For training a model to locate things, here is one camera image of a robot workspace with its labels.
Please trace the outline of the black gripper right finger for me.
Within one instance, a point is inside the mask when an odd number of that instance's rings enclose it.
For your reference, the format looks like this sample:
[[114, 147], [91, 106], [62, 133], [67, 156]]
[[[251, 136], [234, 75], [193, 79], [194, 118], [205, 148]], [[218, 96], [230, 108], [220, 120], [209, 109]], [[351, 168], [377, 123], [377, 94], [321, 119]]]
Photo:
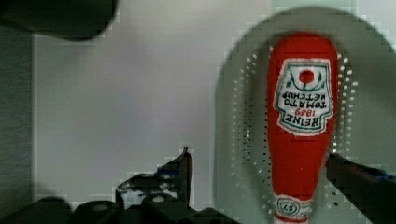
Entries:
[[330, 153], [327, 179], [373, 224], [395, 224], [396, 178]]

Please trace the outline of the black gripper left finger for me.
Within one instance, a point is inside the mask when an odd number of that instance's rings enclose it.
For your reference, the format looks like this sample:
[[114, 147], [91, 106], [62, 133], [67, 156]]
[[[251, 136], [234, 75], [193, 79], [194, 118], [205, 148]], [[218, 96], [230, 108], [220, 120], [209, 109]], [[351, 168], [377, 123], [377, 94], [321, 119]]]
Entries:
[[140, 173], [119, 184], [115, 190], [121, 209], [140, 205], [148, 196], [169, 195], [188, 203], [191, 196], [192, 155], [184, 147], [178, 157], [157, 168], [154, 173]]

